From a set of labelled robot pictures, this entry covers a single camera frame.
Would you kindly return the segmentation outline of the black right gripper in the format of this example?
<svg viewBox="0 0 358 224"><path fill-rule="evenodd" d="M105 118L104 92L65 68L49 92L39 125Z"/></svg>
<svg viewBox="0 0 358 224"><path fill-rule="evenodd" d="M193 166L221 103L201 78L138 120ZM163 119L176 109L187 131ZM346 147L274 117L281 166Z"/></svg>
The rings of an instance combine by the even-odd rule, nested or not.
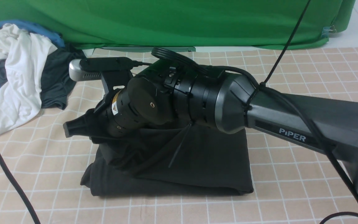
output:
<svg viewBox="0 0 358 224"><path fill-rule="evenodd" d="M104 95L95 108L63 125L66 138L140 139L141 130L150 124L145 117L154 103L152 88L115 89Z"/></svg>

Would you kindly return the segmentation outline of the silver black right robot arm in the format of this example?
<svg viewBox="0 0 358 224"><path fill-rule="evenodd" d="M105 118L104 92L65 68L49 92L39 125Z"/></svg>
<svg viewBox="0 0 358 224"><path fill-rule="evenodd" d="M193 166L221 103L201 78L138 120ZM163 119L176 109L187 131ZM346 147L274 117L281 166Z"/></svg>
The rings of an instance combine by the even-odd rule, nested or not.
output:
<svg viewBox="0 0 358 224"><path fill-rule="evenodd" d="M129 78L121 90L112 90L119 76L141 62L125 57L75 59L69 64L75 81L101 80L108 91L97 108L64 123L66 137L113 139L148 124L175 119L234 134L256 129L324 154L317 138L289 100L322 133L321 141L344 163L358 195L358 102L275 93L266 88L252 96L257 82L246 71L200 65L201 72L160 59Z"/></svg>

